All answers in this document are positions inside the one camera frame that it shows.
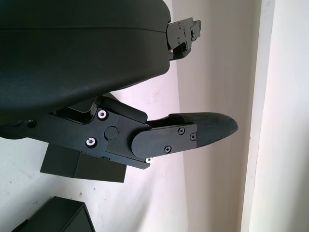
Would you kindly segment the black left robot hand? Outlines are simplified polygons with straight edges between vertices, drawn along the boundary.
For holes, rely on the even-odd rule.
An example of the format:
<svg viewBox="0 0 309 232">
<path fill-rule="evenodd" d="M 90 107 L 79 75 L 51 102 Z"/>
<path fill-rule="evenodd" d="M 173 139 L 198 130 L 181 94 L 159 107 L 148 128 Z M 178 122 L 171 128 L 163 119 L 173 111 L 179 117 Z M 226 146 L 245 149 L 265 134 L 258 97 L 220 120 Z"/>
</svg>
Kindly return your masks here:
<svg viewBox="0 0 309 232">
<path fill-rule="evenodd" d="M 108 93 L 165 74 L 186 57 L 201 22 L 172 22 L 162 0 L 3 0 L 0 135 L 139 169 L 238 130 L 219 113 L 149 121 Z"/>
</svg>

